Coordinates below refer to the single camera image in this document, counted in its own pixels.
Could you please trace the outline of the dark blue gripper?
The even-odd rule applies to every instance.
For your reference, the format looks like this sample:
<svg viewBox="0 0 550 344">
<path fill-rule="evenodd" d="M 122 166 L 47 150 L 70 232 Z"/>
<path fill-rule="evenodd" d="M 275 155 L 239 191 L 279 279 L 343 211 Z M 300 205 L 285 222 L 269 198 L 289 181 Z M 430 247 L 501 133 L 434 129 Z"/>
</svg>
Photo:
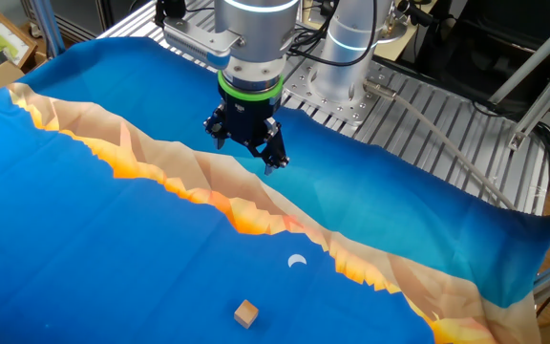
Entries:
<svg viewBox="0 0 550 344">
<path fill-rule="evenodd" d="M 261 100 L 248 100 L 220 90 L 222 104 L 203 123 L 205 132 L 211 136 L 217 150 L 222 149 L 230 138 L 246 144 L 254 158 L 265 164 L 264 174 L 289 164 L 281 131 L 281 123 L 274 119 L 281 105 L 281 95 Z"/>
</svg>

